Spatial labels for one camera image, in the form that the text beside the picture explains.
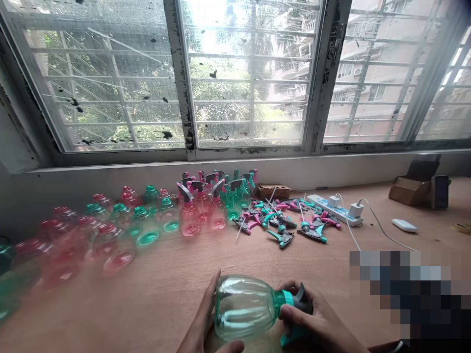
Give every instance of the white cable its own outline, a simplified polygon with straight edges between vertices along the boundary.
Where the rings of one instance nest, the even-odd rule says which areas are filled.
[[[353,236],[353,232],[352,232],[352,229],[350,228],[350,224],[348,223],[348,215],[346,214],[347,210],[345,209],[345,204],[343,203],[342,195],[341,194],[335,194],[335,196],[340,197],[340,201],[342,201],[342,207],[343,207],[343,210],[345,212],[345,219],[347,221],[348,230],[350,231],[350,234],[352,235],[353,241],[355,242],[355,245],[357,246],[358,251],[361,251],[360,246],[357,243],[357,240]]]
[[[371,210],[371,213],[373,214],[373,216],[375,217],[376,221],[378,222],[378,225],[379,225],[381,231],[383,232],[383,234],[384,234],[388,239],[394,241],[395,243],[397,243],[397,244],[399,244],[399,245],[402,245],[402,246],[405,247],[405,248],[408,248],[409,250],[417,251],[417,250],[415,250],[415,249],[409,248],[407,245],[404,245],[404,244],[402,244],[402,243],[399,243],[397,240],[394,240],[394,239],[392,239],[390,236],[388,236],[388,235],[386,234],[386,232],[384,231],[383,227],[381,226],[381,223],[379,222],[378,217],[376,217],[376,215],[374,214],[374,211],[373,211],[373,209],[371,208],[371,206],[370,206],[368,200],[367,200],[367,199],[361,199],[360,201],[358,201],[358,203],[360,203],[361,201],[366,201],[366,203],[368,204],[369,209]]]

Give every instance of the small box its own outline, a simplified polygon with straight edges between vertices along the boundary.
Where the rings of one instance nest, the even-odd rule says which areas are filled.
[[[276,188],[273,199],[285,200],[289,199],[291,195],[291,189],[285,185],[270,185],[270,184],[258,184],[257,193],[260,196],[260,200],[270,199],[273,190]]]

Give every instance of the wall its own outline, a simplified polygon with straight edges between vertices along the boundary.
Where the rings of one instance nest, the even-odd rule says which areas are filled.
[[[49,217],[53,207],[66,205],[83,211],[93,194],[118,199],[121,187],[127,184],[139,193],[149,184],[175,191],[183,172],[197,176],[198,170],[221,169],[231,176],[235,168],[242,172],[257,168],[261,183],[309,190],[392,181],[407,172],[412,159],[413,154],[407,153],[335,155],[44,169],[22,174],[10,174],[0,163],[0,232],[19,241],[34,235],[38,222]],[[471,152],[444,152],[439,173],[471,176]]]

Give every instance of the hand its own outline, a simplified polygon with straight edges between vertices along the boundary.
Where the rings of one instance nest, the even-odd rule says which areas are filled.
[[[295,294],[300,286],[300,281],[291,279],[280,282],[276,291],[287,290]],[[282,305],[279,319],[283,320],[287,337],[291,334],[291,325],[295,324],[316,335],[320,339],[320,343],[329,352],[368,352],[337,316],[322,294],[306,286],[304,291],[313,302],[313,314],[306,314],[291,305]]]
[[[196,313],[195,319],[191,324],[188,332],[185,335],[177,353],[204,353],[204,343],[209,329],[214,323],[214,293],[216,292],[216,284],[221,270],[218,269],[212,276],[209,286],[201,300],[200,307]],[[240,353],[244,350],[244,343],[240,340],[235,340],[222,346],[216,353]]]

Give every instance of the power strip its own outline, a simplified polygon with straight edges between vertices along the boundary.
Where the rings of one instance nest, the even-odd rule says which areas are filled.
[[[348,215],[348,210],[340,206],[332,208],[327,204],[328,201],[319,195],[309,195],[307,198],[322,209],[327,210],[329,213],[333,213],[339,219],[339,221],[347,223],[346,217],[348,217],[348,224],[350,224],[352,227],[359,226],[363,223],[363,217],[360,216],[353,218]]]

